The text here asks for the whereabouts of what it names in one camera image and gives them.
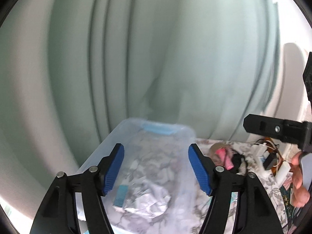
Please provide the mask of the person's right hand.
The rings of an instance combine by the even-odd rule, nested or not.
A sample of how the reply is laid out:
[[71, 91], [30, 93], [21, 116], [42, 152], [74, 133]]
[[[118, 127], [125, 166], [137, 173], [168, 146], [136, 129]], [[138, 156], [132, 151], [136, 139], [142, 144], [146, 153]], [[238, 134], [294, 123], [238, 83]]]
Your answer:
[[291, 196], [291, 205], [296, 208], [304, 207], [310, 199], [310, 193], [302, 185], [303, 176], [299, 166], [299, 157], [301, 152], [298, 152], [291, 160], [292, 164], [292, 183], [293, 183], [293, 193]]

